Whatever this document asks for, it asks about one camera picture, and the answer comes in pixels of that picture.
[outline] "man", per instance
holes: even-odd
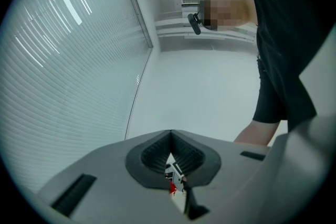
[[[252,22],[258,26],[260,91],[251,123],[235,142],[267,145],[281,120],[288,131],[316,115],[299,75],[314,57],[334,18],[323,20],[316,0],[201,0],[208,29]]]

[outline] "hair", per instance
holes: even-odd
[[[217,30],[217,25],[212,25],[210,18],[210,13],[205,9],[205,7],[211,6],[211,0],[200,0],[198,6],[198,18],[200,19],[202,25],[209,30]]]

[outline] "black sleeve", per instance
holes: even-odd
[[[286,109],[274,89],[261,59],[258,57],[260,90],[256,112],[253,120],[264,123],[277,123],[286,120]]]

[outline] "air vent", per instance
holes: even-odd
[[[181,0],[182,5],[198,5],[200,0]]]

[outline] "red object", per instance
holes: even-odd
[[[169,193],[173,193],[175,195],[175,192],[177,191],[177,187],[170,180],[169,180],[169,182],[170,182],[170,191],[169,191]]]

